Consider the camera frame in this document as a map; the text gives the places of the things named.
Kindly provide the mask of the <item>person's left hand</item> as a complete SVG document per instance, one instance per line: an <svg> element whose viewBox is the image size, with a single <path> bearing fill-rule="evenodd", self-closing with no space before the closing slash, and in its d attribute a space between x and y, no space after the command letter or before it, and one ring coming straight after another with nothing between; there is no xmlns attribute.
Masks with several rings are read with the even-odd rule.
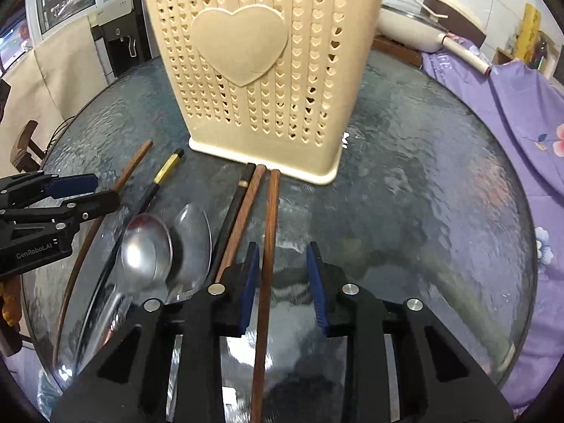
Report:
<svg viewBox="0 0 564 423"><path fill-rule="evenodd" d="M22 318L21 277L14 276L1 284L2 316L8 326L15 327Z"/></svg>

